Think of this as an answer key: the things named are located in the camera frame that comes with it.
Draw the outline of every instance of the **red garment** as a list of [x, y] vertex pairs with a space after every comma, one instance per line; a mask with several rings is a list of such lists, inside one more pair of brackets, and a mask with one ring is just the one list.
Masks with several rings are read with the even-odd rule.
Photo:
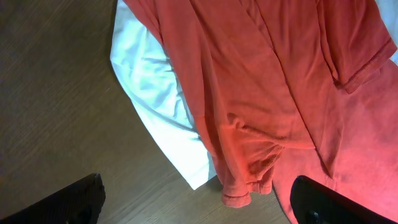
[[[388, 167], [398, 161], [398, 86], [386, 82], [397, 68], [379, 72], [396, 47], [374, 1], [125, 2], [170, 56], [225, 204], [270, 192], [274, 170], [278, 194], [289, 195], [278, 166], [316, 163], [344, 182], [367, 175], [344, 166], [353, 152], [362, 155], [352, 164], [376, 166], [381, 150]], [[277, 161], [315, 148], [320, 157]]]

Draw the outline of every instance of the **pile of clothes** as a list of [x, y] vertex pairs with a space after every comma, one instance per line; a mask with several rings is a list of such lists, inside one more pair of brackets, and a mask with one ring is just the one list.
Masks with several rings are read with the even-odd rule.
[[111, 61], [193, 189], [217, 174], [242, 207], [273, 186], [295, 223], [306, 175], [398, 222], [394, 40], [395, 0], [119, 0]]

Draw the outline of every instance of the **white fabric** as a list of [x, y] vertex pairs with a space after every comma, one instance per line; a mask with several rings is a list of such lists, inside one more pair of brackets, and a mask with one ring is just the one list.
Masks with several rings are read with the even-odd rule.
[[148, 132], [191, 188], [214, 177], [169, 58], [122, 0], [116, 9], [111, 63]]

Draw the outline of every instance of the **dark wood surface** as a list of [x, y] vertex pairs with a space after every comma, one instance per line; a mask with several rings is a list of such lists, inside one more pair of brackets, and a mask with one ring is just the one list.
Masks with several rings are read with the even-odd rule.
[[112, 71], [115, 6], [0, 0], [0, 218], [99, 172], [99, 223], [288, 223], [274, 193], [227, 208], [174, 169]]

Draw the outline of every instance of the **black object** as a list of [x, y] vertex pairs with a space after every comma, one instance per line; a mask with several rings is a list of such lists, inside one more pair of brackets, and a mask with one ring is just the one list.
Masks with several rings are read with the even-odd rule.
[[90, 174], [1, 220], [0, 224], [95, 224], [104, 202], [101, 176]]
[[306, 176], [294, 181], [290, 204], [299, 224], [397, 224]]

